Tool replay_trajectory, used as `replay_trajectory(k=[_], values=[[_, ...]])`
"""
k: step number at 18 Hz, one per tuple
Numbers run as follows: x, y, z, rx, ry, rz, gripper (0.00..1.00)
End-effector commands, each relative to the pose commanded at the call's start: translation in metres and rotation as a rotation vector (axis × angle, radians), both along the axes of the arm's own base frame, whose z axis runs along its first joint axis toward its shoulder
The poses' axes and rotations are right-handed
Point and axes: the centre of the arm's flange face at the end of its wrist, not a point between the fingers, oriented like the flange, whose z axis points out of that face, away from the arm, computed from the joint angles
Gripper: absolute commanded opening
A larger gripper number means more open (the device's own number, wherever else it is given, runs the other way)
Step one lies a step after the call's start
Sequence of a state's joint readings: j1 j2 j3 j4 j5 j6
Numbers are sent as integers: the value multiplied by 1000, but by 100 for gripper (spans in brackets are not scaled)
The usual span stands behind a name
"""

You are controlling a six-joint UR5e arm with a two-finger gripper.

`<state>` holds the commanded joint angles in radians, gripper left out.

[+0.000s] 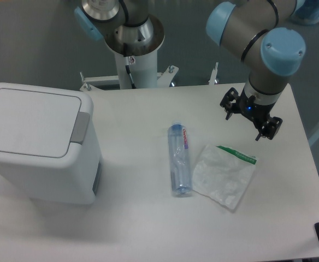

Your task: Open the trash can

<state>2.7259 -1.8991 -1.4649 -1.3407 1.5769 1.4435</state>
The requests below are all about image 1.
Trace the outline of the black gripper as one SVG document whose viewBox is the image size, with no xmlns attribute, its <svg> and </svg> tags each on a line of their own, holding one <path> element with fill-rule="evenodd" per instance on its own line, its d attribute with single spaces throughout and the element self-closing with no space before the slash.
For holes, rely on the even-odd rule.
<svg viewBox="0 0 319 262">
<path fill-rule="evenodd" d="M 269 117 L 270 111 L 274 107 L 273 104 L 259 105 L 255 101 L 250 101 L 245 93 L 239 96 L 238 91 L 231 87 L 223 96 L 220 106 L 226 112 L 226 120 L 229 120 L 233 114 L 241 114 L 255 125 L 258 130 L 258 135 L 255 138 L 258 141 L 260 138 L 272 140 L 278 133 L 283 120 L 279 117 Z"/>
</svg>

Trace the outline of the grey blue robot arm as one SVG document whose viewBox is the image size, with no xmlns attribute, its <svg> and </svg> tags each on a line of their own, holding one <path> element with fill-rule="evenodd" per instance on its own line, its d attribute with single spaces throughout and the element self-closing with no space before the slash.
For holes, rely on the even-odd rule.
<svg viewBox="0 0 319 262">
<path fill-rule="evenodd" d="M 231 88 L 220 105 L 227 116 L 241 114 L 258 131 L 273 139 L 282 119 L 271 109 L 298 70 L 306 45 L 296 31 L 280 27 L 303 1 L 247 1 L 241 6 L 220 3 L 209 15 L 206 33 L 250 68 L 241 92 Z M 114 53 L 122 89 L 165 86 L 168 75 L 157 71 L 157 51 L 164 42 L 160 20 L 149 13 L 147 1 L 82 1 L 74 15 L 84 32 L 104 40 Z"/>
</svg>

